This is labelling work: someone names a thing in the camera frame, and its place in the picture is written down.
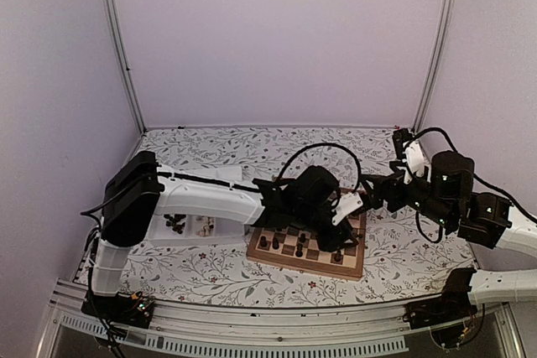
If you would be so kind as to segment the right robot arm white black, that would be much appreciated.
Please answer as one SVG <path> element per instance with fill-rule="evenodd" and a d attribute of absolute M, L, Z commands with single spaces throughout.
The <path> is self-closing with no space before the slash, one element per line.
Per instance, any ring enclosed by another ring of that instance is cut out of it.
<path fill-rule="evenodd" d="M 536 254 L 536 218 L 505 191 L 490 187 L 476 193 L 475 164 L 455 151 L 437 153 L 423 174 L 399 165 L 390 175 L 364 175 L 367 206 L 394 212 L 413 209 L 436 223 L 444 235 L 456 234 L 489 249 Z M 536 299 L 534 269 L 494 272 L 471 267 L 454 269 L 446 279 L 434 314 L 453 320 L 466 305 L 527 302 Z"/>

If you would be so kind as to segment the white plastic compartment tray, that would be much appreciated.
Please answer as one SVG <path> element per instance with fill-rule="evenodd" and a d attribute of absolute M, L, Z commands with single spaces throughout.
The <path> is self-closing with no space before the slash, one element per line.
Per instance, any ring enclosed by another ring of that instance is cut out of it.
<path fill-rule="evenodd" d="M 244 219 L 230 216 L 224 209 L 237 200 L 233 185 L 240 183 L 239 168 L 195 169 L 179 171 L 163 165 L 158 168 L 159 182 L 164 186 L 154 209 L 145 240 L 154 246 L 204 246 L 232 244 L 244 240 L 248 233 Z M 165 226 L 164 215 L 186 215 L 182 234 Z M 196 215 L 214 217 L 213 236 L 194 233 Z"/>

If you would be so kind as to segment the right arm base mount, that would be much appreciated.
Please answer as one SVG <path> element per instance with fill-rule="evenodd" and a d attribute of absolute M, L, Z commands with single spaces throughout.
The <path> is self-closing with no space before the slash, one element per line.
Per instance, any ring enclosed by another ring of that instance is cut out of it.
<path fill-rule="evenodd" d="M 442 349 L 452 350 L 462 347 L 473 340 L 481 331 L 483 318 L 477 324 L 478 307 L 470 302 L 468 293 L 470 282 L 477 272 L 475 268 L 453 270 L 436 297 L 407 303 L 404 306 L 403 321 L 411 329 L 423 329 L 445 324 L 454 320 L 469 318 L 469 322 L 458 323 L 444 329 L 433 330 L 432 340 Z"/>

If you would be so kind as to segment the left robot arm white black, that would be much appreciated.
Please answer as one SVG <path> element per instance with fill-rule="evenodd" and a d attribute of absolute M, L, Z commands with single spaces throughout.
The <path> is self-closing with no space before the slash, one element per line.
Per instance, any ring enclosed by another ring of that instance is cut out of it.
<path fill-rule="evenodd" d="M 121 273 L 156 215 L 207 216 L 278 230 L 295 226 L 315 233 L 322 251 L 334 252 L 356 240 L 347 217 L 363 205 L 357 190 L 342 192 L 321 166 L 310 166 L 296 179 L 238 183 L 186 174 L 159 164 L 153 152 L 140 152 L 108 182 L 103 202 L 83 213 L 102 215 L 91 303 L 106 319 L 124 313 L 117 295 Z"/>

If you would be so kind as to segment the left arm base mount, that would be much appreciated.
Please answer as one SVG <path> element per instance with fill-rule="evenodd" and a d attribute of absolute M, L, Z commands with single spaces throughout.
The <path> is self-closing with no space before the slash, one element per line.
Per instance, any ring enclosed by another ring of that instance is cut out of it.
<path fill-rule="evenodd" d="M 155 298 L 141 291 L 117 293 L 113 297 L 96 296 L 87 292 L 81 312 L 98 318 L 105 324 L 125 324 L 148 329 L 154 315 Z"/>

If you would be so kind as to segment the wooden chess board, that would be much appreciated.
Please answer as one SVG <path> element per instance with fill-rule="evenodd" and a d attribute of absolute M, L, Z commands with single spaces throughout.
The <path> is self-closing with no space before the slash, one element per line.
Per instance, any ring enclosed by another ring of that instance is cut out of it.
<path fill-rule="evenodd" d="M 358 244 L 340 250 L 343 255 L 342 265 L 331 263 L 331 254 L 335 252 L 321 252 L 319 250 L 314 234 L 300 231 L 291 226 L 282 232 L 269 228 L 254 229 L 246 251 L 247 259 L 274 267 L 357 281 L 362 278 L 363 273 L 367 215 L 364 212 L 353 212 L 347 216 L 347 219 L 354 227 Z M 301 233 L 306 234 L 305 243 L 299 242 Z M 260 249 L 258 246 L 261 236 L 267 238 L 267 249 Z M 272 248 L 274 237 L 279 240 L 278 250 Z M 303 257 L 295 256 L 295 248 L 299 243 L 303 245 Z"/>

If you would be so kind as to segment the dark knight chess piece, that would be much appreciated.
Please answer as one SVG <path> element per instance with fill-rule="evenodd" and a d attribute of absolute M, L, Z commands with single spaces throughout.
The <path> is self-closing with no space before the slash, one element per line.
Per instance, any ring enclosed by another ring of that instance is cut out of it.
<path fill-rule="evenodd" d="M 343 255 L 341 251 L 336 251 L 331 254 L 331 263 L 336 265 L 342 265 Z"/>

